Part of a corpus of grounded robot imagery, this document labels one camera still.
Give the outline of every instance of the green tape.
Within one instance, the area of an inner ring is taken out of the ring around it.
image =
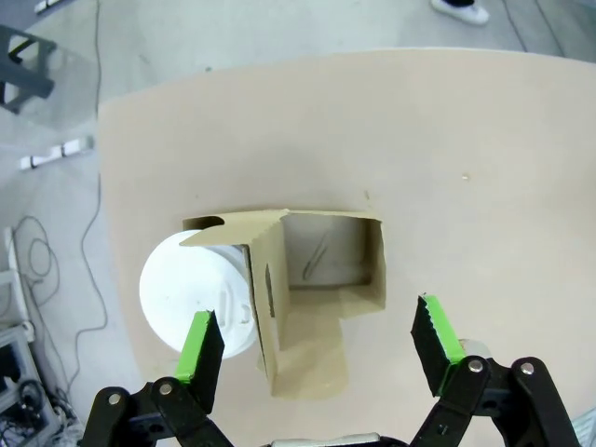
[[[190,384],[191,379],[195,375],[210,319],[211,312],[196,312],[193,323],[190,325],[190,330],[184,342],[183,352],[180,353],[178,366],[174,374],[174,377],[183,384]]]
[[[423,296],[423,299],[427,302],[428,314],[439,336],[445,357],[452,365],[459,363],[466,356],[466,351],[459,344],[459,339],[440,305],[439,298],[434,295],[426,295]]]

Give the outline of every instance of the sneaker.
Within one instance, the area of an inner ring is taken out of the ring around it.
[[[430,5],[439,12],[469,23],[470,25],[484,25],[490,17],[486,9],[476,4],[469,7],[453,7],[445,0],[430,0]]]

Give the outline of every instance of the silver bolt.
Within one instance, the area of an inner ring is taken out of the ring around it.
[[[532,363],[523,363],[521,366],[521,372],[524,374],[534,374],[534,365]]]
[[[484,368],[480,360],[472,360],[467,366],[473,373],[479,373]]]
[[[169,393],[171,393],[171,385],[170,384],[164,384],[159,387],[159,394],[166,396]]]
[[[110,405],[116,405],[120,401],[120,395],[118,393],[114,393],[108,398],[108,402]]]

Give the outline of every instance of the white plastic lid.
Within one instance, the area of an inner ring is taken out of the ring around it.
[[[149,255],[139,293],[145,318],[157,336],[181,352],[195,313],[214,310],[228,359],[257,339],[247,267],[236,247],[182,247],[200,230],[168,237]]]

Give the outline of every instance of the black pants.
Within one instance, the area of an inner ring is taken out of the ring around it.
[[[469,7],[474,5],[474,0],[445,0],[452,7]]]

